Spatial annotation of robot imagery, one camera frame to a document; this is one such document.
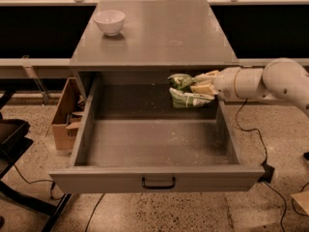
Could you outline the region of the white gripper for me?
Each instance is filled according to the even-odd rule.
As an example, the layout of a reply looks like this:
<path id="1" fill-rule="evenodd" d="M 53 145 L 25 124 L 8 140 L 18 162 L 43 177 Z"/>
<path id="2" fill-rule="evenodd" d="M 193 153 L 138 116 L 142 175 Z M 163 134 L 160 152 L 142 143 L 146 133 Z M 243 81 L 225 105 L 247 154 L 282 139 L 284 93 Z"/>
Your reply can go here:
<path id="1" fill-rule="evenodd" d="M 190 89 L 196 94 L 215 96 L 217 94 L 222 100 L 237 100 L 235 80 L 240 71 L 240 67 L 229 67 L 222 71 L 214 70 L 198 74 L 194 77 L 197 82 L 213 81 L 206 84 L 191 85 Z"/>

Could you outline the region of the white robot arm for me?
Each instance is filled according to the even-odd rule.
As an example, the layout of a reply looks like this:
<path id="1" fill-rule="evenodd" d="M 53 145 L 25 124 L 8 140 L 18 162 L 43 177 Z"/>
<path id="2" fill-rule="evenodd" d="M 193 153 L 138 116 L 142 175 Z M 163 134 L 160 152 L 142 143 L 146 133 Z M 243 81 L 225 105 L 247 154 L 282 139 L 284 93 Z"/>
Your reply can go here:
<path id="1" fill-rule="evenodd" d="M 196 75 L 193 93 L 222 100 L 290 103 L 309 117 L 309 73 L 296 61 L 279 58 L 264 68 L 229 67 Z"/>

